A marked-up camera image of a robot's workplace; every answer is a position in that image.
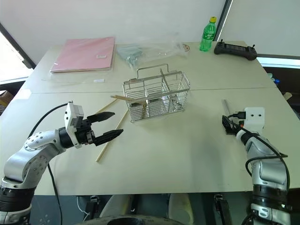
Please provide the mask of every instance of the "cardboard box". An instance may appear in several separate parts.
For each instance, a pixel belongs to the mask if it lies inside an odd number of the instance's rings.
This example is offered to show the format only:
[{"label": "cardboard box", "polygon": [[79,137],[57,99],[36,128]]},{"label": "cardboard box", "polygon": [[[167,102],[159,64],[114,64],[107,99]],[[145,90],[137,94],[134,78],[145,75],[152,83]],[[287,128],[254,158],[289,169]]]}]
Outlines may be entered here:
[{"label": "cardboard box", "polygon": [[10,94],[7,90],[0,90],[0,105],[7,107],[14,96]]}]

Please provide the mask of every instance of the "wooden stick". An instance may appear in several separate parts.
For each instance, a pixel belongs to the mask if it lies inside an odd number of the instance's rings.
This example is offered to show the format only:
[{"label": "wooden stick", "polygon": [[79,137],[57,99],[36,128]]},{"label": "wooden stick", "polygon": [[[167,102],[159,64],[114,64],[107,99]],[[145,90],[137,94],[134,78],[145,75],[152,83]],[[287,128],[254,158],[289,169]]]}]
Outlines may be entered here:
[{"label": "wooden stick", "polygon": [[[124,113],[122,119],[121,119],[120,122],[118,123],[117,127],[115,128],[115,130],[117,130],[117,129],[120,128],[120,125],[121,125],[121,123],[123,122],[124,118],[126,117],[127,113],[128,113],[128,109],[127,109],[127,111]],[[98,157],[97,157],[97,159],[96,159],[96,162],[99,162],[99,160],[101,159],[101,157],[102,157],[103,154],[105,153],[105,151],[106,151],[106,149],[107,149],[107,146],[109,145],[110,142],[107,142],[107,143],[105,144],[105,146],[104,146],[103,149],[101,150],[100,154],[98,155]]]},{"label": "wooden stick", "polygon": [[117,101],[118,99],[114,99],[113,101],[111,101],[110,103],[108,103],[106,106],[104,106],[102,109],[100,109],[98,112],[96,112],[95,114],[97,113],[100,113],[102,112],[104,109],[106,109],[107,107],[109,107],[112,103],[114,103],[115,101]]},{"label": "wooden stick", "polygon": [[[125,97],[125,96],[121,96],[121,95],[111,95],[111,98],[121,99],[121,100],[125,100],[125,101],[135,100],[134,98]],[[141,104],[141,105],[146,104],[146,102],[136,102],[136,103]]]}]

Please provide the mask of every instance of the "pink folder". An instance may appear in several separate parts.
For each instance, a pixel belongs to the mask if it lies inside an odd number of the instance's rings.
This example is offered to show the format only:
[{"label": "pink folder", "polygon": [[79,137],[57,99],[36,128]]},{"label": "pink folder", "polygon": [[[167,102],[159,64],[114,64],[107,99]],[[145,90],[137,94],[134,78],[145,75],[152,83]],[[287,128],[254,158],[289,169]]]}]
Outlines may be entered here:
[{"label": "pink folder", "polygon": [[110,69],[114,37],[67,40],[50,72]]}]

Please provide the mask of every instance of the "yellow bottle cap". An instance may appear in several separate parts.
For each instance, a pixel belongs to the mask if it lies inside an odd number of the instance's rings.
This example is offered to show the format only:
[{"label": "yellow bottle cap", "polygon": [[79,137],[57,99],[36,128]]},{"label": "yellow bottle cap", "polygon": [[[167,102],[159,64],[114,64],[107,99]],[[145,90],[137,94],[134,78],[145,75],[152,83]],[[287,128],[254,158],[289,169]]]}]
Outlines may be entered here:
[{"label": "yellow bottle cap", "polygon": [[215,16],[211,17],[210,18],[210,22],[211,23],[215,23],[217,21],[217,18]]}]

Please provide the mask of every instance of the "white wall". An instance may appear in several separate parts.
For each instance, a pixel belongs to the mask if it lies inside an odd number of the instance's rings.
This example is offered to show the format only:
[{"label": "white wall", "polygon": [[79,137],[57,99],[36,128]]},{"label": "white wall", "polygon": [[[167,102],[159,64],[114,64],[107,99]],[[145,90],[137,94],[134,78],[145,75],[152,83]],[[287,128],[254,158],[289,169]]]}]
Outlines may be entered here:
[{"label": "white wall", "polygon": [[1,0],[0,22],[35,63],[69,38],[115,36],[117,42],[178,32],[199,41],[225,0]]},{"label": "white wall", "polygon": [[220,39],[257,53],[300,56],[300,0],[233,0]]}]

